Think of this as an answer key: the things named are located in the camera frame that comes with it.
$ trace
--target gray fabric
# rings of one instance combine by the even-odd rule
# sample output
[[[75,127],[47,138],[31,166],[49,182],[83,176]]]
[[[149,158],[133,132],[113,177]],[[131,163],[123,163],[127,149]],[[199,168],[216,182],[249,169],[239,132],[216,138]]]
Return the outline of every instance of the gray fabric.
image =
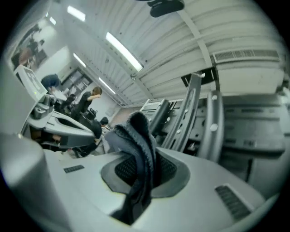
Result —
[[[105,139],[110,151],[122,150],[135,157],[137,180],[128,196],[134,210],[135,204],[144,202],[150,197],[150,191],[154,186],[156,141],[150,133],[149,122],[142,112],[133,112],[124,124],[118,124],[107,132]]]

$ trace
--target black mesh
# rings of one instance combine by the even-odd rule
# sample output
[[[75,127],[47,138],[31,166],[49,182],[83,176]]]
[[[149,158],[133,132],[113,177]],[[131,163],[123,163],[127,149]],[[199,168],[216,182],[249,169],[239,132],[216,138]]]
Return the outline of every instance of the black mesh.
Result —
[[[156,156],[157,170],[155,174],[155,187],[158,187],[159,185],[166,183],[175,176],[177,167],[163,156],[158,154],[156,154]],[[136,161],[134,156],[118,164],[115,167],[115,173],[120,179],[125,181],[128,185],[132,186],[137,178]]]

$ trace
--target black shirt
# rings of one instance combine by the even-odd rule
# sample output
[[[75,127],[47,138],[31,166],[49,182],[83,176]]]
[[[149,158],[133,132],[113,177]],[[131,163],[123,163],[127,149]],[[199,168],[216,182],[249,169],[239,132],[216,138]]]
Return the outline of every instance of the black shirt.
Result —
[[[77,105],[77,111],[85,113],[88,107],[90,106],[92,101],[88,101],[87,99],[91,96],[91,92],[85,92]]]

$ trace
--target fluorescent ceiling light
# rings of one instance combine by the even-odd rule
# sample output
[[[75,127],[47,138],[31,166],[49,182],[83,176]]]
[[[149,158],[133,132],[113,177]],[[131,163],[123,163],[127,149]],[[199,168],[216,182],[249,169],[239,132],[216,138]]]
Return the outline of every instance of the fluorescent ceiling light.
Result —
[[[73,56],[75,57],[75,59],[77,59],[77,61],[79,63],[81,63],[84,67],[86,67],[86,64],[74,53]]]
[[[142,70],[142,65],[110,32],[107,32],[106,40],[109,41],[123,56],[125,56],[138,72]]]
[[[77,10],[76,8],[69,6],[68,7],[68,13],[73,15],[74,17],[78,18],[81,21],[85,21],[86,20],[86,14],[84,14],[83,12]]]
[[[116,94],[100,77],[99,80],[109,89],[113,92],[113,94]]]
[[[53,17],[50,17],[50,18],[49,18],[49,21],[50,21],[53,25],[56,24],[56,21],[55,21],[55,19],[54,19]]]

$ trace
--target desk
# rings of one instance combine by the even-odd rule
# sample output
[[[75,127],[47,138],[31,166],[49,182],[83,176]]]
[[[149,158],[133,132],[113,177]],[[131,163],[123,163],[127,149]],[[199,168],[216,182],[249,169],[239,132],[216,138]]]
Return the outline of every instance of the desk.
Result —
[[[55,90],[53,92],[53,95],[56,97],[56,99],[60,100],[60,101],[66,101],[67,97],[59,90]]]

